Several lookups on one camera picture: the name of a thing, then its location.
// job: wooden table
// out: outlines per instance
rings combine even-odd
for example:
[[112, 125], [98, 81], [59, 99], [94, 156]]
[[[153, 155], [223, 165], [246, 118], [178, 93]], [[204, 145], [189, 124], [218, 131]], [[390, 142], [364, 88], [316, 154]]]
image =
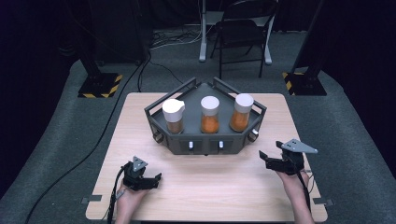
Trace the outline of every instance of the wooden table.
[[[130, 93], [92, 193], [102, 195], [102, 200], [89, 202], [87, 218], [103, 218], [120, 167], [137, 156], [148, 163], [144, 177], [162, 173], [163, 178], [159, 187], [144, 198], [133, 220], [293, 221], [282, 182], [274, 171], [265, 168], [259, 150], [269, 157], [280, 158], [276, 141], [299, 139], [298, 134], [283, 95], [251, 95], [267, 107], [259, 138], [237, 155], [204, 156], [174, 155], [152, 138], [144, 108], [164, 93]], [[305, 168], [310, 169], [306, 158]], [[324, 205], [312, 202], [320, 197], [317, 185], [310, 196], [314, 220], [325, 221]]]

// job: metal stand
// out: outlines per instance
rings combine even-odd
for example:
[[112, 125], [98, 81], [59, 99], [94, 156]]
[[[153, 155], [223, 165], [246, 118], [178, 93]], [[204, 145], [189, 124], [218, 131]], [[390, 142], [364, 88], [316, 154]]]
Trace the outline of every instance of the metal stand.
[[101, 73], [99, 71], [79, 32], [78, 21], [74, 19], [71, 8], [65, 0], [61, 1], [61, 8], [71, 33], [70, 36], [77, 48], [78, 56], [88, 73], [87, 79], [78, 91], [78, 97], [107, 98], [113, 96], [122, 76], [115, 73]]
[[315, 22], [317, 20], [318, 14], [322, 8], [324, 0], [321, 0], [318, 5], [318, 9], [309, 27], [308, 35], [305, 38], [303, 47], [297, 56], [297, 60], [289, 73], [283, 73], [283, 78], [285, 79], [286, 87], [290, 95], [327, 95], [323, 86], [321, 85], [318, 74], [322, 65], [326, 62], [328, 54], [330, 52], [330, 47], [333, 44], [332, 39], [327, 39], [324, 41], [322, 48], [317, 51], [317, 57], [312, 59], [312, 64], [309, 64], [305, 73], [295, 73], [296, 67], [301, 65], [302, 55], [305, 52], [306, 42], [309, 39]]

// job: metal bracket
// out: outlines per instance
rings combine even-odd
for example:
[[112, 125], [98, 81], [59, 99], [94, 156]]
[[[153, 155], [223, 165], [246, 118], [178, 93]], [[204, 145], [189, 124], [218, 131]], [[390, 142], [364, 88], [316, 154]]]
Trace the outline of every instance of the metal bracket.
[[142, 169], [143, 167], [146, 167], [147, 165], [149, 164], [134, 156], [134, 172]]
[[324, 204], [325, 207], [335, 205], [335, 202], [332, 199], [314, 198], [312, 200], [314, 201], [314, 204]]
[[300, 142], [297, 139], [291, 139], [289, 142], [282, 144], [283, 149], [292, 152], [318, 153], [318, 150]]
[[100, 202], [102, 200], [102, 195], [91, 195], [88, 198], [82, 198], [80, 203], [89, 203], [89, 202]]

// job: gray carpet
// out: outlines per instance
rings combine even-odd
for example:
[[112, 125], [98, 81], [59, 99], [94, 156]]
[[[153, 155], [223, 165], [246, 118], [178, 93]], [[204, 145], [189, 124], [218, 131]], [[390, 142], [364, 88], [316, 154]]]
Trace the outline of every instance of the gray carpet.
[[[258, 78], [258, 63], [240, 63], [224, 66], [223, 81], [240, 91], [285, 95], [301, 140], [319, 150], [318, 155], [308, 155], [308, 159], [322, 196], [335, 202], [335, 206], [328, 207], [326, 223], [396, 223], [395, 179], [342, 87], [320, 73], [327, 96], [289, 96], [287, 92], [282, 73], [292, 68], [304, 36], [305, 33], [273, 33], [269, 44], [273, 64], [264, 67], [262, 78]], [[209, 53], [212, 44], [209, 41]], [[180, 84], [174, 76], [181, 81], [196, 77], [211, 82], [218, 75], [219, 55], [215, 53], [214, 59], [199, 63], [199, 47], [199, 42], [195, 42], [151, 50], [151, 63], [142, 73], [141, 91], [171, 91]], [[0, 223], [23, 223], [39, 196], [94, 149], [87, 160], [45, 195], [29, 221], [92, 222], [85, 218], [87, 204], [80, 201], [92, 193], [122, 104], [129, 92], [138, 91], [141, 71], [140, 68], [126, 83], [136, 65], [107, 64], [100, 69], [123, 74], [115, 96], [77, 98], [86, 72], [80, 62], [72, 66], [48, 129], [0, 201]], [[103, 139], [95, 147], [114, 106]]]

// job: black chair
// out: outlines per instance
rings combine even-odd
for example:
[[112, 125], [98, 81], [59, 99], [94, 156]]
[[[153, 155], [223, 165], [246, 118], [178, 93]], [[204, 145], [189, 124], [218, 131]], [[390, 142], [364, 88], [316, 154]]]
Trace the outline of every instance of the black chair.
[[[270, 20], [275, 16], [276, 0], [240, 0], [232, 3], [224, 10], [221, 21], [216, 23], [217, 37], [215, 46], [210, 54], [213, 57], [215, 49], [219, 49], [219, 78], [221, 67], [225, 63], [243, 63], [261, 61], [259, 77], [262, 77], [262, 64], [268, 35]], [[256, 24], [252, 19], [263, 18], [264, 24]], [[253, 46], [262, 48], [260, 59], [223, 61], [223, 50], [230, 48], [249, 47], [246, 55]]]

